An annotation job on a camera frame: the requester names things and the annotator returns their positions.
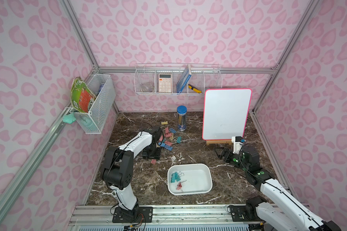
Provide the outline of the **blue book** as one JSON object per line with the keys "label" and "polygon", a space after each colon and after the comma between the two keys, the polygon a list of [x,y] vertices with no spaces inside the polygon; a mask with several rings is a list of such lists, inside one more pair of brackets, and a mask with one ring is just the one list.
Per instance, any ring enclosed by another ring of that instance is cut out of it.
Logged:
{"label": "blue book", "polygon": [[181,94],[185,86],[188,84],[192,76],[191,65],[188,64],[181,74],[179,81],[176,84],[176,93]]}

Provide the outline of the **yellow utility knife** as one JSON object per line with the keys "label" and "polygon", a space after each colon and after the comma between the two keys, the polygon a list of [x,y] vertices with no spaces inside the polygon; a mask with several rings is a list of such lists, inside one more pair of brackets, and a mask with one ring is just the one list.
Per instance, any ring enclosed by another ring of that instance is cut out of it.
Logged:
{"label": "yellow utility knife", "polygon": [[202,93],[202,91],[192,85],[188,85],[188,88],[191,89],[192,91],[196,92],[196,93]]}

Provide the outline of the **green red snack bag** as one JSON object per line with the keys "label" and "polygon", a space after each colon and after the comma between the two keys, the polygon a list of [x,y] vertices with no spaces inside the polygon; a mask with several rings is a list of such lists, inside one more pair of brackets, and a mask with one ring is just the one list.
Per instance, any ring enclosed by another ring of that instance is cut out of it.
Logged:
{"label": "green red snack bag", "polygon": [[88,113],[91,109],[96,95],[90,91],[86,83],[77,77],[73,80],[70,90],[70,103],[80,113]]}

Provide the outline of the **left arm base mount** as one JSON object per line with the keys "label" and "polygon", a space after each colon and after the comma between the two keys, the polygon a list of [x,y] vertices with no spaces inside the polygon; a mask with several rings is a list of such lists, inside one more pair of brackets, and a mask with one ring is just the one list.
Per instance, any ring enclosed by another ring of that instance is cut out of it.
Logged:
{"label": "left arm base mount", "polygon": [[153,207],[134,207],[133,210],[126,210],[116,207],[112,212],[113,223],[151,223],[153,216]]}

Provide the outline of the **blue lid pencil canister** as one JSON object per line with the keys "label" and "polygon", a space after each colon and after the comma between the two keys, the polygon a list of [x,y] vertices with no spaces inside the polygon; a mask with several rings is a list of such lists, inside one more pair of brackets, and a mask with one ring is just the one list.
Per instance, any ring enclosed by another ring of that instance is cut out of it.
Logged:
{"label": "blue lid pencil canister", "polygon": [[177,107],[178,130],[185,131],[187,128],[187,108],[184,105]]}

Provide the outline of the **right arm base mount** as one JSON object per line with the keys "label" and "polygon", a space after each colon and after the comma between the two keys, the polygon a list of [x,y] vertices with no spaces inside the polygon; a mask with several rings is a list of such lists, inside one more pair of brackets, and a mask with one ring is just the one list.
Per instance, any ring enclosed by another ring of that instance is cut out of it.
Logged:
{"label": "right arm base mount", "polygon": [[262,219],[257,215],[255,206],[246,205],[229,205],[227,212],[231,215],[233,222],[261,222]]}

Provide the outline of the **pink framed whiteboard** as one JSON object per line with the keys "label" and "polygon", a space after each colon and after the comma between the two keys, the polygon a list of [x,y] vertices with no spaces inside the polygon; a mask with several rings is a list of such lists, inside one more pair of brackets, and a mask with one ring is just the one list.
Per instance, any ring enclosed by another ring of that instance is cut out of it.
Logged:
{"label": "pink framed whiteboard", "polygon": [[251,89],[207,90],[204,96],[202,139],[219,141],[242,137],[251,98]]}

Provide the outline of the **pink binder clip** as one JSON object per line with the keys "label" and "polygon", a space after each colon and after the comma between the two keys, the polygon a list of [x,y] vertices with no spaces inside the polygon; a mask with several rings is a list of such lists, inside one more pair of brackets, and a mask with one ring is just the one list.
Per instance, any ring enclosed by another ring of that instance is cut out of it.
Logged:
{"label": "pink binder clip", "polygon": [[179,182],[178,185],[176,186],[176,190],[180,191],[182,189],[182,183]]}

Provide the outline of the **wooden whiteboard easel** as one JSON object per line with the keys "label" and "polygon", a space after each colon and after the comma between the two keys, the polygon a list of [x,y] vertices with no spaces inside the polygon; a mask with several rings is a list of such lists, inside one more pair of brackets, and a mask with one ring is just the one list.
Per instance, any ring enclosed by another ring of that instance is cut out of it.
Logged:
{"label": "wooden whiteboard easel", "polygon": [[210,144],[232,144],[231,140],[208,140],[206,141],[206,145],[210,145]]}

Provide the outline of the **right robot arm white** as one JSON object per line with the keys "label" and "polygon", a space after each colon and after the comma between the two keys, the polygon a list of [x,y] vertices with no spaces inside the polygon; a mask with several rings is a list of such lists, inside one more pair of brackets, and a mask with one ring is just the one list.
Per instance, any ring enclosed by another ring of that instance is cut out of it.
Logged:
{"label": "right robot arm white", "polygon": [[264,221],[277,231],[339,231],[333,221],[311,212],[260,165],[258,151],[235,142],[232,149],[215,148],[218,158],[244,172],[244,178],[263,195],[250,198],[245,206],[228,206],[233,220]]}

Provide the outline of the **teal binder clip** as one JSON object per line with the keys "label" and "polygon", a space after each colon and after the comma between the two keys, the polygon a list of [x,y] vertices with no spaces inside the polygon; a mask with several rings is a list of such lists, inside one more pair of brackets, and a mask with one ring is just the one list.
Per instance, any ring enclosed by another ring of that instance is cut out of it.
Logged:
{"label": "teal binder clip", "polygon": [[180,181],[181,181],[181,177],[178,172],[174,172],[171,174],[171,179],[170,179],[171,183],[180,182]]}

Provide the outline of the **white calculator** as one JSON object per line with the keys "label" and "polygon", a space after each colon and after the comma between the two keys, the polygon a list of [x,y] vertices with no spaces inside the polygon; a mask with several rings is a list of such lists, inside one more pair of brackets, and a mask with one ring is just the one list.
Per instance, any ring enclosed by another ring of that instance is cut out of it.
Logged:
{"label": "white calculator", "polygon": [[158,89],[160,93],[172,93],[172,74],[160,73],[158,76]]}

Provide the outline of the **white mesh wall basket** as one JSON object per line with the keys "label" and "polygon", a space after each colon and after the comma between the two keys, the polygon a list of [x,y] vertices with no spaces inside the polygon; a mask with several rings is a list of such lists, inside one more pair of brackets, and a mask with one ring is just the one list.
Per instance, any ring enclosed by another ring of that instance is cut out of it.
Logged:
{"label": "white mesh wall basket", "polygon": [[116,98],[115,88],[111,76],[107,74],[92,75],[86,85],[96,95],[96,100],[88,113],[80,113],[73,108],[74,115],[85,133],[100,134]]}

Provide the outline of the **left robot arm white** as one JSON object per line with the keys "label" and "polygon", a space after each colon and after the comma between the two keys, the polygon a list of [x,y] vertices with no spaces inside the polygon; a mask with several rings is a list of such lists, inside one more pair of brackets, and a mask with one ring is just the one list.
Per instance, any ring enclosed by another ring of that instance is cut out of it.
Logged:
{"label": "left robot arm white", "polygon": [[100,177],[106,186],[112,190],[113,197],[118,201],[119,208],[127,212],[137,210],[138,202],[131,181],[134,172],[134,159],[142,154],[144,159],[159,160],[161,148],[158,146],[162,129],[140,131],[127,143],[118,147],[110,147],[105,153]]}

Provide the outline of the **white storage tray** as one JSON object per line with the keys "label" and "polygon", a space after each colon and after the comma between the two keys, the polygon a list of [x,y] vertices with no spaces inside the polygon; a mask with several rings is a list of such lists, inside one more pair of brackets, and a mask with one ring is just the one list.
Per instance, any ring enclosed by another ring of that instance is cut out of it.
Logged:
{"label": "white storage tray", "polygon": [[[178,172],[182,189],[176,190],[179,182],[171,183],[171,174]],[[167,172],[168,190],[173,195],[194,195],[208,193],[212,190],[213,181],[210,169],[205,164],[175,165]]]}

